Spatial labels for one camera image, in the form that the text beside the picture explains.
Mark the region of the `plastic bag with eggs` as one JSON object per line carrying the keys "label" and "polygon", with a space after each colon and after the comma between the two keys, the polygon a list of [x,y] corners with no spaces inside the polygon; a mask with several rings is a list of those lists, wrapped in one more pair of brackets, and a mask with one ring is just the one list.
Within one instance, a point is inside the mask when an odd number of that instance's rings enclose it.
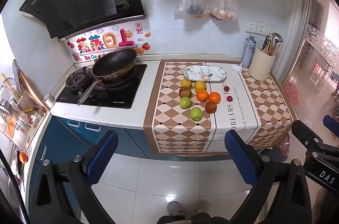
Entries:
{"label": "plastic bag with eggs", "polygon": [[236,0],[210,0],[208,12],[214,19],[235,21],[238,19],[238,4]]}

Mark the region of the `small white cup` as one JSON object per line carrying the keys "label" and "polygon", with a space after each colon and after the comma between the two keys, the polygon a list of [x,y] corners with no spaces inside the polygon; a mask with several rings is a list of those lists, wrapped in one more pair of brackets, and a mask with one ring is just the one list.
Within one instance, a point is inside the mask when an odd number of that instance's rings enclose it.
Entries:
{"label": "small white cup", "polygon": [[55,98],[50,93],[47,93],[43,96],[43,103],[45,103],[48,109],[52,109],[55,104]]}

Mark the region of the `orange fruit on side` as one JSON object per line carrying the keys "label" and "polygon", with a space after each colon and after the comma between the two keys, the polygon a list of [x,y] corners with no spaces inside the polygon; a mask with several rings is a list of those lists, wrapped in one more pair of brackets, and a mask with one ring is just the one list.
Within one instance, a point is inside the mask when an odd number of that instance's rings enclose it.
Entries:
{"label": "orange fruit on side", "polygon": [[28,162],[28,156],[25,152],[19,152],[19,160],[22,164],[26,164]]}

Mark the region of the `yellow lemon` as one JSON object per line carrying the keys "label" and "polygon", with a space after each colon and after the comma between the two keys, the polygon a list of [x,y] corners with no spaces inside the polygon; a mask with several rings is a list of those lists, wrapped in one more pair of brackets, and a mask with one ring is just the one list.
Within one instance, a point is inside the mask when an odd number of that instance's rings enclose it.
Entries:
{"label": "yellow lemon", "polygon": [[181,80],[181,87],[186,87],[186,88],[190,89],[191,88],[191,81],[190,81],[190,79],[187,79],[187,78],[182,79]]}

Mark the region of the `brown red apple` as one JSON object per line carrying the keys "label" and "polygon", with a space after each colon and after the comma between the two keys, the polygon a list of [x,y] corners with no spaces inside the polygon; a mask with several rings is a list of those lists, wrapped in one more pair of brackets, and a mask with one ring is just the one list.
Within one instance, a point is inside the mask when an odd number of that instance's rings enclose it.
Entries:
{"label": "brown red apple", "polygon": [[181,87],[179,89],[179,97],[188,97],[190,98],[192,96],[192,92],[188,87]]}

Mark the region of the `dark orange persimmon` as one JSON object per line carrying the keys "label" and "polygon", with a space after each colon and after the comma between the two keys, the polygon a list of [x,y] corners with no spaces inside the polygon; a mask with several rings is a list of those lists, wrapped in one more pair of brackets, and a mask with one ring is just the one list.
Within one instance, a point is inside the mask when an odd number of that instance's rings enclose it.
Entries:
{"label": "dark orange persimmon", "polygon": [[217,110],[217,104],[214,102],[209,102],[205,105],[205,111],[209,114],[215,113]]}

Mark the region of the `yellow orange fruit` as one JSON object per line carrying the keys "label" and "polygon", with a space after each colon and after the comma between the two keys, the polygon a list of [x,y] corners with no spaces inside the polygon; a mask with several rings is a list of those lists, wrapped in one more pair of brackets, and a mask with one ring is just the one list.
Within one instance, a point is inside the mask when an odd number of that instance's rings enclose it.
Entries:
{"label": "yellow orange fruit", "polygon": [[206,90],[206,83],[205,81],[196,81],[194,84],[195,92],[197,93],[200,90]]}

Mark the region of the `grey spray can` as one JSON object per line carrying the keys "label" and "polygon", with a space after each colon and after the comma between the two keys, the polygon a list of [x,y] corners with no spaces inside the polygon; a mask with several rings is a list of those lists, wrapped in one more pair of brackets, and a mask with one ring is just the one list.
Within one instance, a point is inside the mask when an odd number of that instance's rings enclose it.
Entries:
{"label": "grey spray can", "polygon": [[256,40],[254,39],[253,35],[249,35],[248,38],[246,38],[244,49],[242,52],[242,67],[248,68],[251,64],[254,50],[256,47]]}

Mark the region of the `blue kitchen cabinet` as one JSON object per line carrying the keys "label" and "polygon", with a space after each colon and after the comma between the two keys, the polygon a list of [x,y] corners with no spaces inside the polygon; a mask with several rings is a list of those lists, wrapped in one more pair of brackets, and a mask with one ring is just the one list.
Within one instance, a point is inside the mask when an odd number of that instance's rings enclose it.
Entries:
{"label": "blue kitchen cabinet", "polygon": [[[198,163],[225,162],[229,156],[181,157],[153,156],[143,152],[133,137],[144,138],[137,130],[115,128],[118,147],[105,168],[99,182],[93,185],[101,203],[108,198],[125,202],[133,199],[142,183],[148,183],[144,191],[152,195],[193,197],[198,195]],[[37,151],[29,188],[29,207],[33,207],[37,177],[43,160],[67,163],[76,155],[85,155],[90,146],[75,134],[61,119],[52,117]]]}

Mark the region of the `green apple front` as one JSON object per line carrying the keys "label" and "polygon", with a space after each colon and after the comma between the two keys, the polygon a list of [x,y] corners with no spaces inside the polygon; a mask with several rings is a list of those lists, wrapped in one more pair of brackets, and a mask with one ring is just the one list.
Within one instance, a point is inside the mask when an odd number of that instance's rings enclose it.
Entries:
{"label": "green apple front", "polygon": [[202,114],[202,111],[200,108],[198,107],[193,107],[191,110],[190,110],[190,118],[193,120],[193,121],[200,121],[203,117],[203,114]]}

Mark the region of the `orange tangerine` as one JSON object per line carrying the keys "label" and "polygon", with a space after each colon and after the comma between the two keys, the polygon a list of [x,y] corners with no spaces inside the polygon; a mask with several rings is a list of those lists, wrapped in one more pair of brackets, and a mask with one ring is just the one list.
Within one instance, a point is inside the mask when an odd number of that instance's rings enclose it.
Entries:
{"label": "orange tangerine", "polygon": [[208,95],[208,101],[219,104],[221,101],[221,95],[218,92],[213,91]]}
{"label": "orange tangerine", "polygon": [[205,89],[200,89],[196,92],[196,99],[200,102],[204,102],[208,100],[208,92]]}

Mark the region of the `colourful wall sticker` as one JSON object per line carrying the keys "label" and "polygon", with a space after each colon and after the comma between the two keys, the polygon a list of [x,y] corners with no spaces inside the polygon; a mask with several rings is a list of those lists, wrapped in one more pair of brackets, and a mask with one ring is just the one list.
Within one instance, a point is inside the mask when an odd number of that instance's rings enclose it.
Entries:
{"label": "colourful wall sticker", "polygon": [[119,48],[131,48],[138,54],[151,49],[151,30],[144,21],[114,24],[73,36],[64,41],[74,63],[89,62]]}

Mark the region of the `green apple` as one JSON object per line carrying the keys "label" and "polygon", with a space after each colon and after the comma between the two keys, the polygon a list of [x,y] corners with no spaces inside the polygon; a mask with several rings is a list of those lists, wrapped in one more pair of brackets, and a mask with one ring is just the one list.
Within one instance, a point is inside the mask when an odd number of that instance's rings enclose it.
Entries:
{"label": "green apple", "polygon": [[203,114],[202,114],[202,111],[200,108],[198,107],[193,107],[191,110],[190,110],[190,118],[193,120],[193,121],[200,121],[203,117]]}
{"label": "green apple", "polygon": [[191,99],[189,97],[182,97],[179,101],[181,109],[188,109],[191,106]]}

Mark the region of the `checkered table runner cloth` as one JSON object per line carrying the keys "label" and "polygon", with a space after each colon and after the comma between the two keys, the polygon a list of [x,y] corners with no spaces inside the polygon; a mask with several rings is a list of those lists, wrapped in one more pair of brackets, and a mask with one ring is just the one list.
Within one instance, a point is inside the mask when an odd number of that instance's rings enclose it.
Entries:
{"label": "checkered table runner cloth", "polygon": [[161,61],[144,133],[158,155],[225,154],[224,136],[234,130],[257,150],[270,148],[296,120],[273,75],[253,79],[229,62]]}

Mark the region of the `floral oval ceramic plate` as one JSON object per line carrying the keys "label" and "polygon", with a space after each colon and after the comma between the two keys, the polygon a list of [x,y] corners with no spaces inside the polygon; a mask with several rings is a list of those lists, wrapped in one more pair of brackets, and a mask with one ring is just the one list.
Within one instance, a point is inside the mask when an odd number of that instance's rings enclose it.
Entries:
{"label": "floral oval ceramic plate", "polygon": [[183,76],[192,82],[222,82],[227,78],[227,73],[215,65],[189,65],[183,69]]}

